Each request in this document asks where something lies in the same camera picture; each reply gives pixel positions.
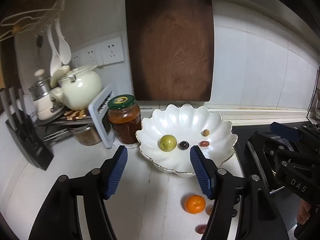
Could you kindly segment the person's right hand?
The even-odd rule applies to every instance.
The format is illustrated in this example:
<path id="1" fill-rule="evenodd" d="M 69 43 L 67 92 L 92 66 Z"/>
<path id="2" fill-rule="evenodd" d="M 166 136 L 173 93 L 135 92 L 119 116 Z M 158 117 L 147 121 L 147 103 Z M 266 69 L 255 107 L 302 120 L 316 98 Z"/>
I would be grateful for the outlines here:
<path id="1" fill-rule="evenodd" d="M 310 218 L 310 209 L 311 205 L 308 204 L 306 201 L 301 200 L 298 213 L 297 213 L 297 222 L 299 224 L 304 224 Z"/>

